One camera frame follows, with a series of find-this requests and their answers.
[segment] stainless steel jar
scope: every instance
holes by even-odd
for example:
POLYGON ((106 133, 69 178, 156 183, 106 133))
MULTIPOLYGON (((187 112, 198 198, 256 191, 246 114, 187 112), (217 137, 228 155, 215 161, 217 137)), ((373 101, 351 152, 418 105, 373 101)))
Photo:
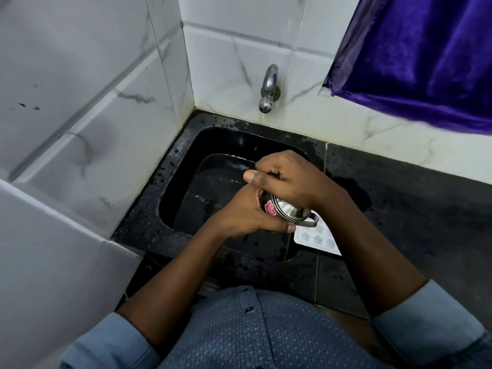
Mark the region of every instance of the stainless steel jar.
POLYGON ((313 228, 319 220, 319 216, 311 212, 310 209, 297 208, 269 192, 264 192, 260 197, 260 206, 266 213, 272 216, 279 216, 299 226, 313 228))

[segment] wall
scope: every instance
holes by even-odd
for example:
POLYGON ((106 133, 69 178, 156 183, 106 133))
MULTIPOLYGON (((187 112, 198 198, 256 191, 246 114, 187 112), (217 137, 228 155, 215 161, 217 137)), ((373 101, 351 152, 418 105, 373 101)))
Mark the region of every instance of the wall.
POLYGON ((359 0, 180 0, 203 110, 492 183, 492 142, 384 115, 321 91, 359 0), (266 68, 281 97, 258 111, 266 68))
POLYGON ((0 0, 0 45, 0 367, 55 367, 136 270, 108 238, 193 110, 179 2, 0 0))

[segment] sticker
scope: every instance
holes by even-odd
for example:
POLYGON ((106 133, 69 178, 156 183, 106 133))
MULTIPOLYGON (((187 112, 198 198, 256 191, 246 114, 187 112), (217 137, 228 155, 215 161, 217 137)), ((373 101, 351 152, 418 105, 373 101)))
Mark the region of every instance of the sticker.
POLYGON ((276 212, 274 210, 274 204, 272 203, 272 200, 269 200, 267 204, 265 205, 265 211, 269 213, 272 216, 276 215, 276 212))

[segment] hand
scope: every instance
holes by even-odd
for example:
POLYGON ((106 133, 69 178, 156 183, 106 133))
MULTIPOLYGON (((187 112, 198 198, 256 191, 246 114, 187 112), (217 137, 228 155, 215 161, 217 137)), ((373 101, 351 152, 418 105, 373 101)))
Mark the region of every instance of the hand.
POLYGON ((243 186, 231 201, 209 221, 227 237, 246 235, 264 229, 274 232, 292 233, 296 225, 263 212, 259 198, 263 190, 248 184, 243 186))
POLYGON ((335 182, 292 150, 270 154, 256 163, 256 171, 243 175, 246 182, 297 207, 319 210, 333 194, 343 191, 335 182))

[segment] black granite countertop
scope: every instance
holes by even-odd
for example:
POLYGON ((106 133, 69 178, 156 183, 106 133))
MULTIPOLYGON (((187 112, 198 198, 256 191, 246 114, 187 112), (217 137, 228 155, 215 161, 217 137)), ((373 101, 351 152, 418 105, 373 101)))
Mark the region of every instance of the black granite countertop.
MULTIPOLYGON (((492 327, 492 186, 207 112, 191 115, 115 231, 114 241, 177 256, 191 235, 166 225, 159 204, 194 139, 211 128, 247 132, 300 150, 349 191, 410 261, 492 327)), ((248 283, 368 317, 340 256, 287 242, 282 259, 223 247, 209 275, 223 287, 248 283)))

